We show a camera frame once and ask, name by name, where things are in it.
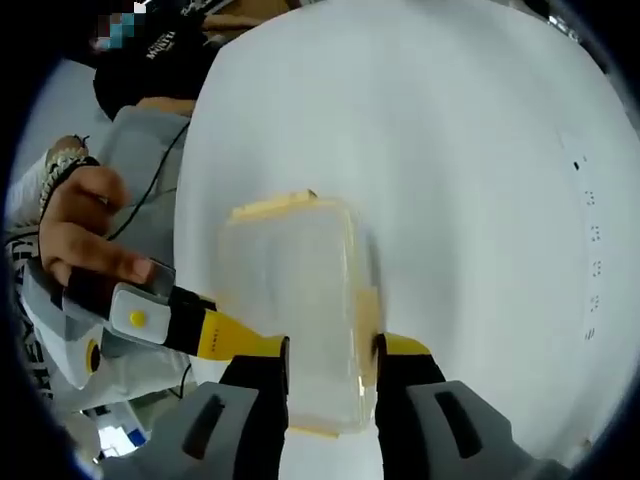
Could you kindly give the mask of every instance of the wall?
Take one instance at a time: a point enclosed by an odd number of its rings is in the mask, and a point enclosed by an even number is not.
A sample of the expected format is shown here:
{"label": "wall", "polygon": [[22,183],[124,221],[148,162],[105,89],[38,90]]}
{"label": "wall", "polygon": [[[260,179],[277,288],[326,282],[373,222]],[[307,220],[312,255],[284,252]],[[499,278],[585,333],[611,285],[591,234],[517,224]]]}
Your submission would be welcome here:
{"label": "wall", "polygon": [[93,93],[94,70],[63,60],[37,99],[16,152],[13,178],[19,178],[58,138],[91,135],[92,152],[99,150],[111,121]]}

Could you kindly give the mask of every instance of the plastic container lid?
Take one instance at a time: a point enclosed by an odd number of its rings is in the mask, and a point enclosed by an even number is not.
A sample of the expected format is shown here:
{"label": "plastic container lid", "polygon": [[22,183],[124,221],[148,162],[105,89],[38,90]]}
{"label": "plastic container lid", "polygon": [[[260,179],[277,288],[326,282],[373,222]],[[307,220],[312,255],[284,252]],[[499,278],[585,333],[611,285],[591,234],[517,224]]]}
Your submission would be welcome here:
{"label": "plastic container lid", "polygon": [[354,216],[312,192],[279,197],[235,209],[219,249],[220,310],[291,338],[290,426],[329,435],[366,427],[379,314]]}

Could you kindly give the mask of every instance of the finger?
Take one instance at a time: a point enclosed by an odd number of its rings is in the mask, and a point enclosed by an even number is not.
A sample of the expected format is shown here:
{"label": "finger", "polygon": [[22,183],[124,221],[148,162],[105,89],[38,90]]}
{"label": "finger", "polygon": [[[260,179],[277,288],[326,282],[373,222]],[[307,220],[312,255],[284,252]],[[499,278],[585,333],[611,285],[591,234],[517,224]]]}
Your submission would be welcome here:
{"label": "finger", "polygon": [[68,189],[54,193],[43,221],[69,222],[104,235],[111,225],[111,212],[98,197]]}
{"label": "finger", "polygon": [[80,167],[69,180],[85,193],[106,199],[112,212],[127,205],[131,198],[124,180],[108,167]]}
{"label": "finger", "polygon": [[49,258],[133,283],[142,284],[151,278],[153,263],[149,259],[78,225],[59,223],[50,230],[46,246]]}
{"label": "finger", "polygon": [[69,285],[69,277],[71,277],[71,267],[62,260],[56,260],[49,264],[49,273],[64,287]]}

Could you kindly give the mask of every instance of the human hand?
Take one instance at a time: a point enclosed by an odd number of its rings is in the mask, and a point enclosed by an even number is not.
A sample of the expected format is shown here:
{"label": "human hand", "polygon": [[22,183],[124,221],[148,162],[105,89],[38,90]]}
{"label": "human hand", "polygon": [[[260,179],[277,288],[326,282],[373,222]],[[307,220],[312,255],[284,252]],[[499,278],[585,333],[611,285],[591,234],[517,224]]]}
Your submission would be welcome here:
{"label": "human hand", "polygon": [[129,203],[122,178],[107,167],[80,167],[55,189],[40,222],[42,267],[67,286],[72,267],[142,284],[153,263],[102,238]]}

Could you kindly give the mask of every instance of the black cable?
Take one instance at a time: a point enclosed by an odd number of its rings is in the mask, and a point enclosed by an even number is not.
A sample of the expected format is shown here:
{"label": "black cable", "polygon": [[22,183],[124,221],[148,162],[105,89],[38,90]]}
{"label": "black cable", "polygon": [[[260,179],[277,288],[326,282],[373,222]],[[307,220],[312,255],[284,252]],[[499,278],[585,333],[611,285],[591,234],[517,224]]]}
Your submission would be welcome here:
{"label": "black cable", "polygon": [[180,399],[184,398],[184,382],[187,379],[187,373],[191,370],[191,364],[187,365],[187,368],[184,369],[184,373],[182,374],[182,381],[180,382]]}
{"label": "black cable", "polygon": [[144,195],[142,196],[140,201],[134,207],[133,211],[131,212],[131,215],[129,215],[129,218],[127,218],[124,221],[124,223],[122,225],[120,225],[120,227],[118,227],[118,230],[116,230],[114,233],[109,235],[107,240],[115,240],[116,238],[118,238],[118,236],[124,231],[124,229],[129,226],[129,224],[133,220],[133,217],[136,216],[136,214],[138,213],[140,208],[142,208],[142,205],[144,205],[144,202],[147,200],[147,197],[151,193],[151,190],[153,189],[153,186],[155,185],[156,181],[158,180],[158,176],[160,175],[160,171],[162,170],[162,167],[164,166],[164,163],[167,161],[167,157],[169,156],[169,153],[171,152],[171,149],[178,142],[178,140],[180,139],[182,134],[187,130],[187,127],[189,126],[190,123],[191,123],[191,121],[188,121],[184,125],[184,127],[182,127],[180,129],[180,132],[178,133],[178,135],[176,135],[176,137],[173,139],[173,141],[169,145],[169,148],[167,148],[167,150],[162,155],[162,159],[160,160],[160,163],[158,164],[158,168],[156,169],[156,173],[153,175],[153,178],[151,179],[151,183],[149,184],[149,187],[147,188],[147,191],[144,192]]}
{"label": "black cable", "polygon": [[20,240],[22,238],[25,237],[31,237],[32,235],[38,235],[38,233],[40,232],[40,230],[36,230],[35,232],[23,232],[23,233],[18,233],[17,235],[14,235],[13,237],[9,237],[4,241],[4,246],[6,247],[7,245],[9,245],[12,242],[15,242],[17,240]]}
{"label": "black cable", "polygon": [[182,398],[180,397],[180,395],[178,395],[176,392],[173,391],[173,388],[167,388],[167,391],[173,395],[174,397],[176,397],[179,400],[182,400]]}

